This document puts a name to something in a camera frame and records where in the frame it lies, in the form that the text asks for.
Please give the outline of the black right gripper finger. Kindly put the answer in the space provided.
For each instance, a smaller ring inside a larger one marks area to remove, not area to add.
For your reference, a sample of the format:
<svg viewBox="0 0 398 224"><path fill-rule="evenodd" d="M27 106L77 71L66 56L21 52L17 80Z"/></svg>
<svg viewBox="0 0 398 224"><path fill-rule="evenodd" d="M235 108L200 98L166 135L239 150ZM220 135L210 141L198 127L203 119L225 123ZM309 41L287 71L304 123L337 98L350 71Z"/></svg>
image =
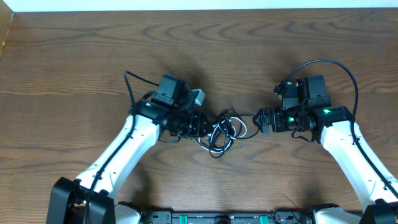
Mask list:
<svg viewBox="0 0 398 224"><path fill-rule="evenodd" d="M268 133L269 132L269 122L268 121L261 121L261 120L253 120L255 126L258 127L261 133Z"/></svg>
<svg viewBox="0 0 398 224"><path fill-rule="evenodd" d="M253 116L252 120L254 122L263 122L263 120L264 120L264 109L263 108L259 109L257 114Z"/></svg>

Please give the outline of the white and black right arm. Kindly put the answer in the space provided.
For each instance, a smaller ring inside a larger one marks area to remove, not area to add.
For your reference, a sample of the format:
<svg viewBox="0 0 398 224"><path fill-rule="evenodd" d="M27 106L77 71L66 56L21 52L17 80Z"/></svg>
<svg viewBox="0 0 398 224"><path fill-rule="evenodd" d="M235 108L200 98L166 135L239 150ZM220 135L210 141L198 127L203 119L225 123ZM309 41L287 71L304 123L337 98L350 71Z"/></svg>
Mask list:
<svg viewBox="0 0 398 224"><path fill-rule="evenodd" d="M353 115L344 106L317 109L262 108L253 118L262 133L309 131L344 172L361 204L354 215L336 205L313 209L304 223L396 223L397 179L370 148Z"/></svg>

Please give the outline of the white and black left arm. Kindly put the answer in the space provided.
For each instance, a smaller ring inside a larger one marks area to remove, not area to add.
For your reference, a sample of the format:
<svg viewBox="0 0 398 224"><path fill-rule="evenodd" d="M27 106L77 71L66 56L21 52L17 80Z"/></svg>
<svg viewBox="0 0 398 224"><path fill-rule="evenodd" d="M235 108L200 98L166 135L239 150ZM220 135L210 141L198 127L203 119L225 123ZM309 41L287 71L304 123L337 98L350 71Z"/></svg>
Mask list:
<svg viewBox="0 0 398 224"><path fill-rule="evenodd" d="M186 105L163 105L141 99L122 130L102 155L73 180L60 178L52 187L47 223L139 223L142 213L116 204L121 187L141 157L167 130L178 139L201 138L212 132L207 117L197 111L197 98Z"/></svg>

